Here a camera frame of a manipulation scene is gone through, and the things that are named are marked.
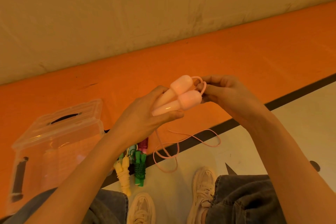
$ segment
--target pink jump rope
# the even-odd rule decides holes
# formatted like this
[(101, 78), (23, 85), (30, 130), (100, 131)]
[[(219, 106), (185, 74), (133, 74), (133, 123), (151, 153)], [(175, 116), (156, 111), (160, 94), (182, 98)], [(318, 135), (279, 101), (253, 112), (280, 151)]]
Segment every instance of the pink jump rope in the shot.
[[(198, 79), (200, 80), (200, 83), (203, 83), (203, 89), (201, 92), (198, 92), (196, 90), (190, 90), (190, 87), (193, 85), (193, 79)], [(199, 105), (202, 101), (202, 94), (204, 93), (205, 91), (205, 88), (206, 88), (206, 85), (207, 83), (204, 82), (202, 80), (202, 78), (200, 78), (199, 76), (193, 76), (193, 77), (190, 77), (189, 75), (183, 75), (181, 76), (180, 78), (178, 78), (176, 81), (174, 81), (171, 85), (170, 85), (170, 89), (167, 90), (159, 99), (157, 99), (157, 101), (154, 103), (153, 107), (154, 107), (154, 110), (152, 112), (152, 115), (153, 116), (158, 116), (158, 115), (161, 115), (163, 113), (166, 113), (166, 112), (170, 112), (170, 111), (176, 111), (176, 110), (188, 110), (190, 108), (193, 108), (197, 105)], [(174, 98), (175, 96), (177, 96), (177, 100), (175, 101), (172, 101), (169, 103), (169, 101)], [(219, 139), (219, 143), (217, 145), (208, 145), (207, 143), (203, 142), (201, 139), (195, 137), (194, 135), (199, 133), (199, 132), (202, 132), (202, 131), (205, 131), (205, 130), (210, 130), (211, 132), (213, 132), (217, 138)], [(201, 130), (197, 133), (195, 133), (194, 135), (189, 135), (189, 134), (185, 134), (185, 133), (178, 133), (178, 132), (174, 132), (174, 131), (171, 131), (169, 130), (170, 132), (172, 133), (176, 133), (176, 134), (181, 134), (181, 135), (187, 135), (187, 136), (192, 136), (194, 138), (196, 138), (197, 140), (199, 140), (201, 143), (204, 143), (205, 145), (207, 146), (210, 146), (210, 147), (217, 147), (221, 144), (221, 138), (216, 134), (216, 132), (214, 132), (213, 130), (211, 129), (204, 129), (204, 130)], [(180, 146), (179, 146), (179, 143), (188, 139), (188, 138), (185, 138), (181, 141), (178, 141), (177, 142), (177, 153), (173, 156), (170, 156), (170, 154), (166, 151), (165, 147), (163, 145), (167, 145), (167, 144), (171, 144), (171, 143), (162, 143), (161, 141), (161, 138), (158, 134), (158, 131), (156, 130), (155, 131), (158, 139), (159, 139), (159, 142), (161, 144), (161, 147), (162, 149), (164, 150), (164, 152), (167, 154), (167, 157), (161, 155), (158, 153), (158, 147), (160, 146), (157, 146), (153, 152), (153, 159), (154, 159), (154, 162), (155, 164), (157, 165), (157, 167), (165, 172), (165, 173), (172, 173), (174, 172), (176, 169), (177, 169), (177, 155), (179, 154), (180, 152)], [(157, 164), (157, 162), (155, 161), (155, 155), (154, 154), (158, 154), (159, 157), (161, 158), (164, 158), (164, 159), (169, 159), (169, 158), (175, 158), (175, 161), (176, 161), (176, 167), (173, 171), (165, 171), (163, 170), (161, 167), (159, 167), (159, 165)]]

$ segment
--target white floor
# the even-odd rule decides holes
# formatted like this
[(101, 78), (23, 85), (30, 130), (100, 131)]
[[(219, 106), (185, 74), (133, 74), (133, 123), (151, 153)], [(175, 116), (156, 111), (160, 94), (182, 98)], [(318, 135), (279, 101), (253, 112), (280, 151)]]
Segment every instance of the white floor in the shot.
[[(336, 82), (273, 111), (295, 138), (309, 160), (317, 162), (320, 175), (336, 191)], [(172, 174), (156, 166), (146, 170), (143, 188), (132, 185), (132, 196), (148, 192), (156, 205), (157, 223), (185, 223), (192, 202), (191, 181), (201, 166), (212, 167), (217, 175), (227, 174), (225, 163), (238, 175), (266, 174), (250, 135), (241, 126), (220, 135), (217, 148), (199, 144), (178, 156), (178, 170)], [(217, 138), (207, 141), (217, 143)], [(173, 169), (175, 161), (159, 163)], [(105, 189), (120, 191), (116, 182)]]

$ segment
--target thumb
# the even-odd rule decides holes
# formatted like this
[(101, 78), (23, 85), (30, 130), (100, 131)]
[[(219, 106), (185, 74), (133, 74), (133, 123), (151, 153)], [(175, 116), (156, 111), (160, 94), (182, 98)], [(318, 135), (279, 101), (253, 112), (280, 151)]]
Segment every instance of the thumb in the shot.
[(204, 93), (218, 97), (223, 91), (223, 88), (207, 84)]
[(158, 116), (154, 116), (153, 119), (155, 121), (155, 124), (161, 126), (162, 124), (165, 124), (167, 122), (180, 119), (183, 116), (184, 116), (184, 113), (181, 111), (171, 111), (171, 112), (166, 112)]

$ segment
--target pink rope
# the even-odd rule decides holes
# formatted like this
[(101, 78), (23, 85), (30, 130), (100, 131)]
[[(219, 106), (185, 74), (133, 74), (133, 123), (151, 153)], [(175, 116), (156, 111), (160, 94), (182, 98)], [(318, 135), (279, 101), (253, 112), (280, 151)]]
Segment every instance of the pink rope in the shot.
[[(203, 83), (203, 84), (204, 84), (203, 89), (202, 89), (202, 91), (200, 92), (200, 94), (203, 94), (204, 91), (205, 91), (205, 88), (206, 88), (207, 83), (204, 82), (204, 81), (202, 80), (202, 78), (200, 78), (199, 76), (193, 76), (193, 77), (191, 77), (191, 78), (196, 78), (196, 79), (200, 80), (200, 83)], [(209, 144), (205, 143), (204, 141), (202, 141), (201, 139), (195, 137), (195, 134), (200, 133), (200, 132), (202, 132), (202, 131), (206, 131), (206, 130), (209, 130), (209, 131), (213, 132), (213, 133), (216, 135), (216, 137), (217, 137), (218, 140), (219, 140), (219, 143), (218, 143), (217, 145), (209, 145)], [(221, 138), (216, 134), (216, 132), (214, 132), (214, 131), (211, 130), (211, 129), (204, 129), (204, 130), (201, 130), (201, 131), (199, 131), (199, 132), (197, 132), (197, 133), (195, 133), (195, 134), (193, 134), (193, 135), (189, 135), (189, 134), (186, 134), (186, 133), (174, 132), (174, 131), (171, 131), (171, 130), (168, 130), (168, 131), (169, 131), (169, 132), (172, 132), (172, 133), (180, 134), (180, 135), (187, 135), (187, 136), (190, 136), (190, 137), (194, 137), (194, 138), (196, 138), (197, 140), (199, 140), (201, 143), (203, 143), (203, 144), (205, 144), (205, 145), (207, 145), (207, 146), (209, 146), (209, 147), (218, 147), (218, 146), (222, 143)], [(159, 139), (159, 142), (160, 142), (160, 145), (157, 146), (157, 147), (155, 148), (154, 152), (153, 152), (153, 160), (154, 160), (154, 162), (155, 162), (155, 165), (156, 165), (161, 171), (163, 171), (163, 172), (165, 172), (165, 173), (172, 173), (172, 172), (174, 172), (174, 171), (177, 170), (177, 158), (176, 158), (176, 157), (177, 157), (177, 155), (180, 153), (180, 145), (179, 145), (179, 143), (182, 142), (182, 141), (184, 141), (184, 140), (187, 140), (188, 137), (185, 138), (185, 139), (183, 139), (183, 140), (181, 140), (181, 141), (176, 142), (176, 144), (177, 144), (177, 153), (176, 153), (175, 155), (173, 155), (173, 156), (170, 156), (170, 154), (168, 153), (168, 151), (166, 150), (166, 148), (164, 147), (164, 145), (171, 144), (171, 143), (162, 143), (161, 138), (160, 138), (159, 133), (158, 133), (157, 130), (155, 130), (155, 133), (156, 133), (157, 138)], [(167, 157), (161, 155), (161, 154), (158, 152), (158, 148), (159, 148), (160, 146), (162, 147), (163, 151), (166, 153)], [(156, 153), (159, 157), (164, 158), (164, 159), (175, 158), (175, 162), (176, 162), (176, 167), (175, 167), (175, 169), (172, 170), (172, 171), (165, 171), (165, 170), (163, 170), (163, 169), (157, 164), (157, 162), (156, 162), (156, 160), (155, 160), (155, 153)]]

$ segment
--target clear plastic box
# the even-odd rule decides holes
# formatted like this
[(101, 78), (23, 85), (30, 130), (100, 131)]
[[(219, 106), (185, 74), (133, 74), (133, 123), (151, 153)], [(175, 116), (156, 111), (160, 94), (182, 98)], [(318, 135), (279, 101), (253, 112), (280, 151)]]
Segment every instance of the clear plastic box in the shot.
[(57, 187), (103, 137), (103, 102), (93, 100), (38, 118), (12, 145), (15, 161), (6, 213)]

